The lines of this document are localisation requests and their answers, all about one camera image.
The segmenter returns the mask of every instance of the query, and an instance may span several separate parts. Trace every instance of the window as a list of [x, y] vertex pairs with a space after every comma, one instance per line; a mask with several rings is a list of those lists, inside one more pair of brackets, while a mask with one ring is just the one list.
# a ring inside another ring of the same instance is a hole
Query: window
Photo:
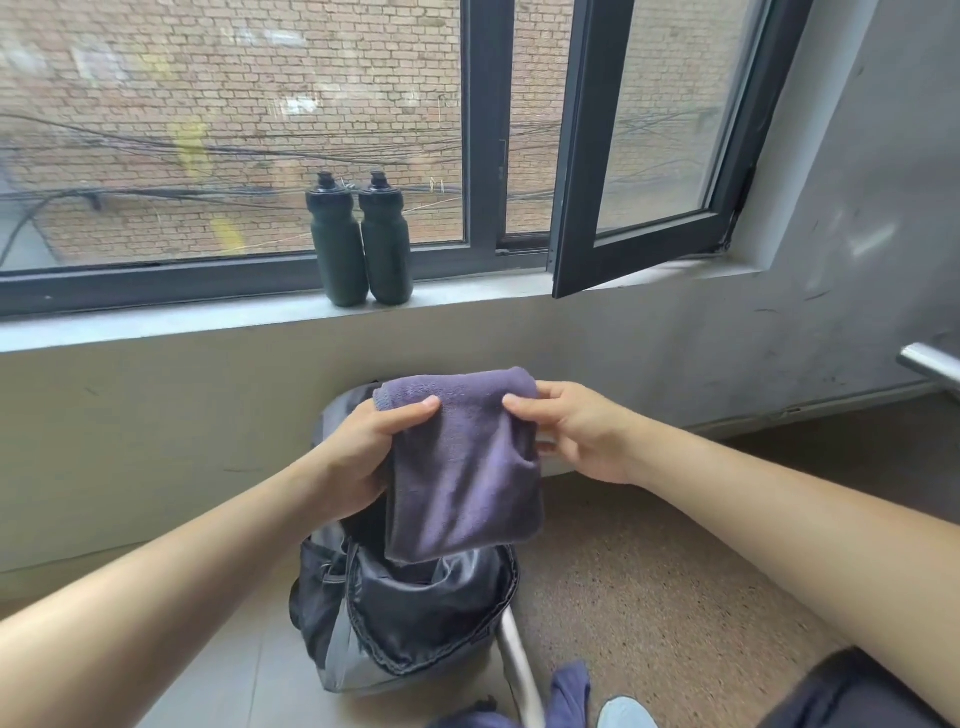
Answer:
[[715, 246], [808, 5], [13, 0], [0, 315], [314, 289], [322, 169], [403, 189], [419, 279]]
[[556, 298], [729, 241], [811, 4], [577, 2]]

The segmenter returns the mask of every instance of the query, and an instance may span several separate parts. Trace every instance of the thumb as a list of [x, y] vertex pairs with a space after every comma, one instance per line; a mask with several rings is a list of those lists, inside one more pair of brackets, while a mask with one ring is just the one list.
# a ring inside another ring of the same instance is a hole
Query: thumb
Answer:
[[440, 410], [440, 398], [431, 395], [424, 401], [377, 412], [374, 427], [383, 435], [396, 435], [409, 427], [422, 425], [437, 414], [438, 410]]
[[560, 400], [527, 400], [517, 395], [507, 395], [503, 398], [503, 406], [514, 417], [547, 427], [558, 424], [564, 418]]

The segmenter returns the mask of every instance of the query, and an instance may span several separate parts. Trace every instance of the dark green water bottle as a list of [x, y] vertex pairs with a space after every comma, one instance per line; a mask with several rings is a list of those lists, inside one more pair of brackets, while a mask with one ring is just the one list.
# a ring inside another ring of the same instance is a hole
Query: dark green water bottle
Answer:
[[407, 303], [414, 280], [410, 275], [410, 229], [402, 214], [403, 193], [387, 182], [383, 172], [373, 172], [370, 184], [359, 194], [373, 297], [385, 305]]
[[310, 231], [317, 249], [324, 292], [334, 305], [358, 305], [367, 299], [367, 267], [360, 225], [353, 218], [353, 195], [321, 172], [316, 189], [307, 190], [306, 206], [313, 213]]

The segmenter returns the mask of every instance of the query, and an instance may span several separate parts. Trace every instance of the window frame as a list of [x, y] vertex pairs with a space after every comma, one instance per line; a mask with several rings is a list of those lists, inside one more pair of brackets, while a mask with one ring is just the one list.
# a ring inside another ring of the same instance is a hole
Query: window frame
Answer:
[[[749, 191], [812, 1], [766, 6], [756, 44], [741, 60], [747, 82], [726, 146], [718, 147], [710, 206], [604, 234], [610, 242], [593, 247], [633, 0], [575, 0], [550, 231], [532, 233], [506, 232], [515, 2], [461, 0], [464, 240], [415, 244], [414, 279], [548, 270], [561, 298], [722, 247]], [[567, 205], [569, 199], [577, 204]], [[311, 251], [6, 271], [0, 318], [318, 290]]]
[[[464, 240], [416, 243], [414, 279], [546, 268], [546, 233], [535, 245], [502, 245], [514, 13], [514, 0], [461, 0]], [[318, 290], [311, 251], [4, 271], [0, 317]]]
[[[749, 52], [741, 56], [739, 103], [727, 114], [709, 205], [598, 234], [634, 0], [576, 0], [547, 263], [554, 298], [729, 245], [812, 4], [768, 0], [762, 6], [745, 44]], [[598, 240], [604, 243], [595, 245]]]

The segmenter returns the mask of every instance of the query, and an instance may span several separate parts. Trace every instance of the shoe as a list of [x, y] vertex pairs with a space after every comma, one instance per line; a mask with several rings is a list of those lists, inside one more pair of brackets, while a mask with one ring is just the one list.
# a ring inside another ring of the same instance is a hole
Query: shoe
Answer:
[[657, 728], [657, 723], [633, 698], [615, 697], [604, 704], [597, 728]]

